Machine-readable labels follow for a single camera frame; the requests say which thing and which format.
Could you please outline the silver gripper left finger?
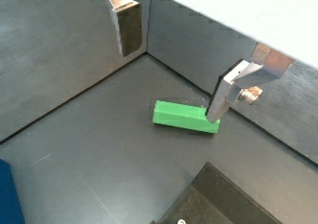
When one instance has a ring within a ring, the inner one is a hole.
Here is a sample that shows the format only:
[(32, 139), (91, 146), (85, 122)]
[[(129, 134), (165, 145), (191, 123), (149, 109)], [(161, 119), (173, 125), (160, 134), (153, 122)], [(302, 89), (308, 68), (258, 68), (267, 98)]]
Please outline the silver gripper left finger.
[(131, 55), (141, 46), (141, 5), (135, 0), (105, 0), (116, 31), (119, 52)]

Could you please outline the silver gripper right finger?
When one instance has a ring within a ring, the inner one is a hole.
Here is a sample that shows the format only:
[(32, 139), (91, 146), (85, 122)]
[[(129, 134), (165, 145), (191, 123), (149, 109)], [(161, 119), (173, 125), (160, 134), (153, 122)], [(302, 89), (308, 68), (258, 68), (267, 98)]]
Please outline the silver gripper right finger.
[(294, 59), (262, 43), (256, 44), (251, 58), (240, 59), (220, 75), (205, 119), (215, 123), (237, 101), (252, 104), (260, 94), (260, 85), (279, 79)]

